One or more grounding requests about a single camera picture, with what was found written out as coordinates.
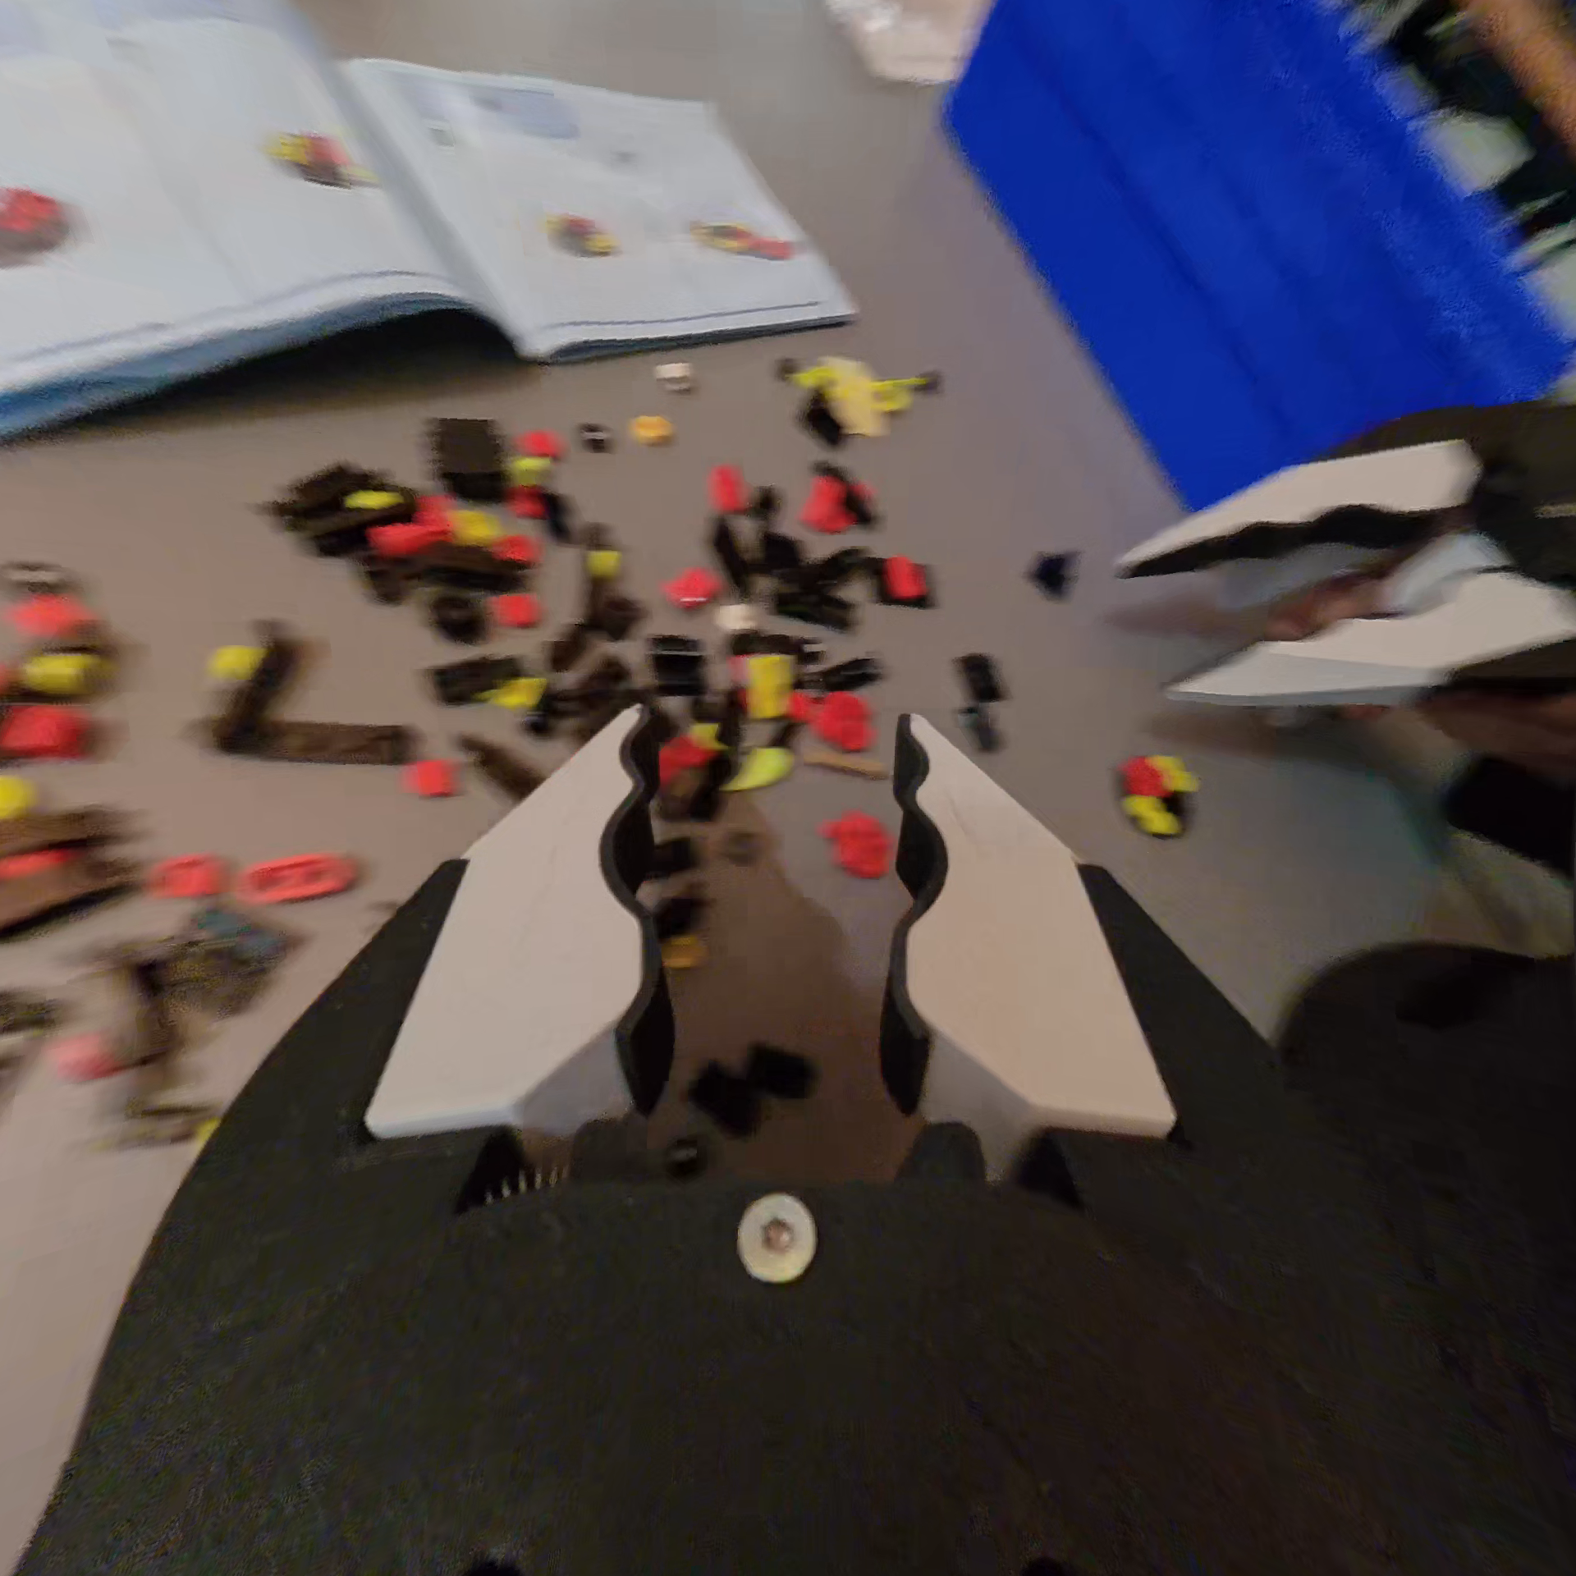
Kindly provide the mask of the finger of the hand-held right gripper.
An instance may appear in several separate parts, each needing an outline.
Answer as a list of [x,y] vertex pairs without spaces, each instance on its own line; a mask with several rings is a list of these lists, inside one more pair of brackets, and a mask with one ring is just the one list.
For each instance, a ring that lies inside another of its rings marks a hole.
[[1277,564],[1317,547],[1392,553],[1465,506],[1484,463],[1463,440],[1290,465],[1214,502],[1114,562],[1120,577]]
[[1476,573],[1422,611],[1247,645],[1170,682],[1167,697],[1247,707],[1407,703],[1478,663],[1536,652],[1572,633],[1570,592],[1516,573]]

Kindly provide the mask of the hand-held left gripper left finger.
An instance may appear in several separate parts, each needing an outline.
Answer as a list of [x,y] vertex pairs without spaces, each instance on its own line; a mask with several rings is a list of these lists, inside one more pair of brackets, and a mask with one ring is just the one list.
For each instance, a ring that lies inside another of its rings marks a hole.
[[624,707],[465,851],[367,1102],[373,1136],[570,1136],[654,1110],[675,1059],[639,900],[658,750],[654,710]]

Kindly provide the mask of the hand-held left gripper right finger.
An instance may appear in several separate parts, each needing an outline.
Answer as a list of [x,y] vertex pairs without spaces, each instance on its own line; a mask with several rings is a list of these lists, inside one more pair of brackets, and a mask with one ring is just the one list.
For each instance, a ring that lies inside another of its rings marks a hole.
[[981,1146],[1165,1138],[1176,1106],[1073,851],[919,714],[893,738],[893,926],[880,1076]]

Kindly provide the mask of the round black lego assembly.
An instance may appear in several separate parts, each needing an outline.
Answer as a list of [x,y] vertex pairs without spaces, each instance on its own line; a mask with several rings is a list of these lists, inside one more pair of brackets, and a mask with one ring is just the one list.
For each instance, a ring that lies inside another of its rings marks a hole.
[[1170,753],[1135,753],[1116,768],[1116,804],[1144,836],[1170,840],[1191,823],[1197,774]]

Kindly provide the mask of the pile of lego pieces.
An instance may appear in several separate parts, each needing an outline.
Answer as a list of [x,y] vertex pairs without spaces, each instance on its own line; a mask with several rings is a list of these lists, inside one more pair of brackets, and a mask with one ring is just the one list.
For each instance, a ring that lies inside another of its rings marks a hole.
[[[437,491],[335,463],[292,480],[264,515],[313,558],[349,564],[375,602],[416,605],[435,637],[465,647],[420,675],[437,705],[504,708],[531,735],[583,742],[643,703],[660,744],[656,810],[681,825],[713,819],[724,795],[786,776],[805,727],[827,763],[857,765],[874,738],[861,690],[881,677],[880,663],[827,662],[820,641],[775,635],[758,618],[846,633],[859,611],[853,583],[880,603],[930,605],[926,564],[853,541],[808,556],[782,530],[773,487],[714,465],[711,560],[666,579],[662,598],[681,613],[716,607],[729,639],[724,669],[709,677],[701,639],[651,633],[639,675],[621,648],[647,607],[624,583],[621,543],[604,525],[579,523],[551,483],[562,436],[531,429],[504,446],[497,423],[457,418],[431,421],[427,435]],[[180,1037],[170,1001],[212,1016],[238,1011],[287,949],[270,932],[251,939],[223,896],[253,909],[319,900],[350,889],[358,864],[302,853],[236,868],[206,851],[138,864],[116,851],[127,836],[118,812],[37,808],[13,770],[92,755],[90,708],[112,690],[122,648],[82,579],[50,560],[3,560],[3,626],[3,939],[133,889],[202,905],[178,937],[116,952],[131,1012],[123,1035],[63,1048],[71,1076],[157,1067]]]

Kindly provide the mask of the blue plastic bin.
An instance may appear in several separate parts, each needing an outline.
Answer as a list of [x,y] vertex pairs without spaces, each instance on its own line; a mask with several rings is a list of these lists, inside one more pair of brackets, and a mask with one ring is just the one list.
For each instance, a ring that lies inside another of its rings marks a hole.
[[1339,3],[992,3],[941,119],[1189,506],[1570,363]]

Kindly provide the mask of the person's black sweater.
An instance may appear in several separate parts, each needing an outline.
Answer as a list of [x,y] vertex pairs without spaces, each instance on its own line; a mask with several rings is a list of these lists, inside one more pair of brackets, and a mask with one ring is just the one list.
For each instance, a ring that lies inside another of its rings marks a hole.
[[1512,1359],[1572,1367],[1572,958],[1409,943],[1335,962],[1277,1039],[1411,1269]]

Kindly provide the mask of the light blue instruction booklet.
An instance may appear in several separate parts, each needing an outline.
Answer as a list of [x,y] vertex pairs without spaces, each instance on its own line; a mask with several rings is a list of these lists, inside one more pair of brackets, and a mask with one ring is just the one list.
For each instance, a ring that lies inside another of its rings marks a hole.
[[705,102],[332,59],[287,3],[2,3],[3,440],[426,311],[529,361],[850,322]]

